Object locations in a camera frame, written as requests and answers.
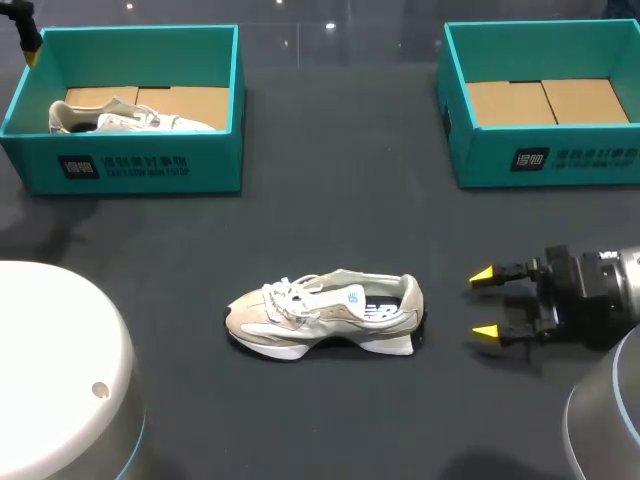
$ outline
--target box logo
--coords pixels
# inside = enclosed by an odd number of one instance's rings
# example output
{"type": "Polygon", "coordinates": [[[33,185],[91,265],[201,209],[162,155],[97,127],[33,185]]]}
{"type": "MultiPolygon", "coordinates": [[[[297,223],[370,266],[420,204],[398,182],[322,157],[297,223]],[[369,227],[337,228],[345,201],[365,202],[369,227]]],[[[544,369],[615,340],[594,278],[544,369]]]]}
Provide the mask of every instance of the box logo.
{"type": "Polygon", "coordinates": [[[511,163],[512,172],[538,172],[544,168],[548,148],[520,148],[511,163]]]}
{"type": "Polygon", "coordinates": [[[93,158],[89,155],[60,155],[58,157],[64,176],[69,180],[100,178],[93,158]]]}

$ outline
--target shoelace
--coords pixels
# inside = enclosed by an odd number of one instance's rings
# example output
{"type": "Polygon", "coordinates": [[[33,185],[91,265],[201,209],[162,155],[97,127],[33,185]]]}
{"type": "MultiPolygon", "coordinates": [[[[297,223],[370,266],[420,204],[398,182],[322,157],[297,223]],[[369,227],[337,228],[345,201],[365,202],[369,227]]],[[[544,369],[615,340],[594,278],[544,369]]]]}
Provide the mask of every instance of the shoelace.
{"type": "Polygon", "coordinates": [[[161,115],[146,105],[137,105],[136,108],[137,110],[142,110],[142,112],[134,113],[134,116],[145,127],[154,126],[163,130],[173,130],[173,126],[179,118],[179,115],[161,115]]]}
{"type": "Polygon", "coordinates": [[[278,314],[288,320],[298,322],[304,319],[318,318],[319,313],[308,315],[309,300],[312,293],[322,290],[322,285],[318,287],[305,287],[304,283],[317,275],[305,275],[299,279],[289,282],[288,278],[283,278],[274,284],[266,283],[262,287],[262,297],[269,319],[274,323],[280,323],[278,314]]]}

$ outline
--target shoe sole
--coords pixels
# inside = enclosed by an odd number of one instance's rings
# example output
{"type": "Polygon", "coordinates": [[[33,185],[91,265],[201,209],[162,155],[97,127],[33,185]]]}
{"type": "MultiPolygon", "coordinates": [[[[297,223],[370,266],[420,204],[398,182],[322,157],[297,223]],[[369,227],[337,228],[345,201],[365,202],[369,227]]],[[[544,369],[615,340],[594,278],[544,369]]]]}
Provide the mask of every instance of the shoe sole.
{"type": "MultiPolygon", "coordinates": [[[[277,347],[273,345],[260,345],[258,343],[248,342],[236,337],[233,333],[229,334],[245,347],[271,358],[278,360],[298,360],[302,358],[314,345],[291,345],[287,347],[277,347]]],[[[411,343],[411,335],[402,337],[393,337],[383,340],[362,340],[357,338],[349,338],[353,343],[357,344],[363,350],[373,353],[382,353],[385,355],[411,355],[413,353],[413,344],[411,343]]]]}

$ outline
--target sneaker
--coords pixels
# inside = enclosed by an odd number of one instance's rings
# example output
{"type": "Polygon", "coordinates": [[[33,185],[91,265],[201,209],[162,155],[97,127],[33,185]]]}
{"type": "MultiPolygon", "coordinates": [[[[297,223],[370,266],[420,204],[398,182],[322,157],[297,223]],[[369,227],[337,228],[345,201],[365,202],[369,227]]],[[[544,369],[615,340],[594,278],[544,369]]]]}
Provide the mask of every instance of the sneaker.
{"type": "Polygon", "coordinates": [[[72,107],[60,100],[49,108],[51,133],[196,130],[214,128],[178,115],[160,114],[146,105],[132,105],[118,97],[96,108],[72,107]]]}
{"type": "Polygon", "coordinates": [[[243,295],[229,309],[229,333],[269,357],[297,360],[329,337],[347,338],[370,352],[411,355],[424,300],[411,275],[336,270],[295,282],[283,278],[243,295]]]}

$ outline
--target teal box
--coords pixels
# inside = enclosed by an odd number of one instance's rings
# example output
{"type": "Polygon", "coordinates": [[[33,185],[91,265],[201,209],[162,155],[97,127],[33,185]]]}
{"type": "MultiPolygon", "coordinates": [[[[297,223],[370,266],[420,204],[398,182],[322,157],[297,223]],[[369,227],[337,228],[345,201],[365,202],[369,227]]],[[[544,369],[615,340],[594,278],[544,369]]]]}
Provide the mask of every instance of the teal box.
{"type": "Polygon", "coordinates": [[[44,29],[0,128],[0,144],[36,195],[236,192],[242,176],[244,74],[238,27],[44,29]],[[227,129],[48,133],[70,87],[228,87],[227,129]]]}
{"type": "Polygon", "coordinates": [[[444,30],[437,92],[459,186],[640,183],[635,20],[448,23],[444,30]],[[629,123],[480,127],[466,88],[584,78],[609,79],[629,123]]]}

